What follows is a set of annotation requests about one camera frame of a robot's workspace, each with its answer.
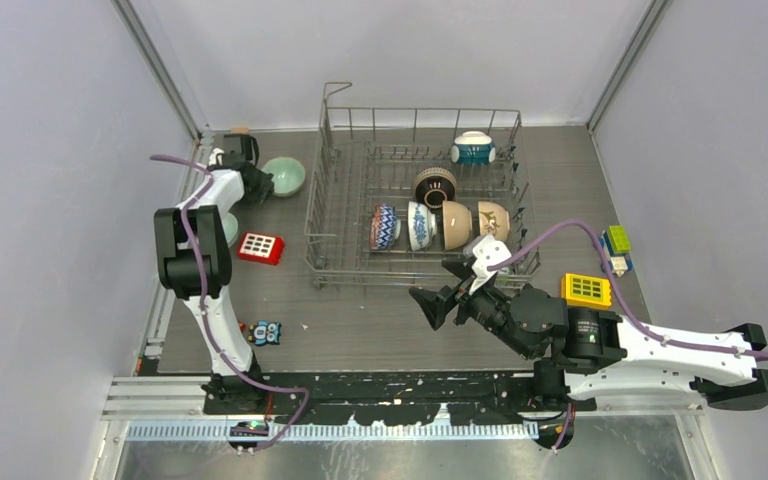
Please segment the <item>celadon green bowl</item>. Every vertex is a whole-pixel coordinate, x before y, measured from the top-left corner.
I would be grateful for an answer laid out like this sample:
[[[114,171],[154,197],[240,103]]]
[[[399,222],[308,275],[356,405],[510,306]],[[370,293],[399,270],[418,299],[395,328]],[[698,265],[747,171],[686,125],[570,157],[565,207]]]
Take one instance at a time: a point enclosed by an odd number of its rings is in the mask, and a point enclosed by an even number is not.
[[[261,168],[272,176],[273,194],[277,197],[291,197],[300,192],[305,180],[304,165],[292,157],[275,157],[268,160]]]
[[[233,213],[223,215],[221,220],[226,244],[231,247],[239,236],[239,221]]]

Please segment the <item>grey wire dish rack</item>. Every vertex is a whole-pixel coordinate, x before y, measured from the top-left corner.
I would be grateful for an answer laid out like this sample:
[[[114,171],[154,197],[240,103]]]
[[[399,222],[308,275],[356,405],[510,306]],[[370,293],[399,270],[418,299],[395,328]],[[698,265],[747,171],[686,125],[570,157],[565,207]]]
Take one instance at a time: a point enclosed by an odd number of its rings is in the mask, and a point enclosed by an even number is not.
[[[309,179],[306,264],[317,286],[426,286],[465,237],[444,234],[445,205],[474,235],[511,250],[533,235],[533,204],[514,109],[351,106],[347,81],[324,85]]]

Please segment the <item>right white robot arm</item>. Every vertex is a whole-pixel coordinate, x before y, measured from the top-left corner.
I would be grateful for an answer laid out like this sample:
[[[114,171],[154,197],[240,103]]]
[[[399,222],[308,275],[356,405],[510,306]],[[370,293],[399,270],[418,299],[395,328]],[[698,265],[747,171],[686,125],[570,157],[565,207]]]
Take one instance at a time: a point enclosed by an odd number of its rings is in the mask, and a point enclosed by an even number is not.
[[[409,290],[430,327],[469,320],[533,364],[531,397],[544,410],[602,397],[699,398],[726,411],[768,406],[764,344],[754,324],[715,334],[634,325],[627,315],[572,306],[526,283],[515,294],[479,275],[470,260],[445,260],[458,282]]]

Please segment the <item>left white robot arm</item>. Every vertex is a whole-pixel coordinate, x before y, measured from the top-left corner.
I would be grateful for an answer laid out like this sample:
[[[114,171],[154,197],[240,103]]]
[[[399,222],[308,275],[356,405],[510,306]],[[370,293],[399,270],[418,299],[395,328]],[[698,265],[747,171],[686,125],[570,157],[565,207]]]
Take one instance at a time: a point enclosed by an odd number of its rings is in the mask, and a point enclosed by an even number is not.
[[[206,165],[169,154],[153,154],[150,159],[203,174],[189,197],[154,213],[159,280],[188,308],[204,338],[211,358],[205,392],[229,400],[244,414],[256,413],[271,388],[263,383],[230,298],[233,262],[223,219],[241,201],[261,203],[271,196],[272,175],[243,154],[221,149],[209,155]]]

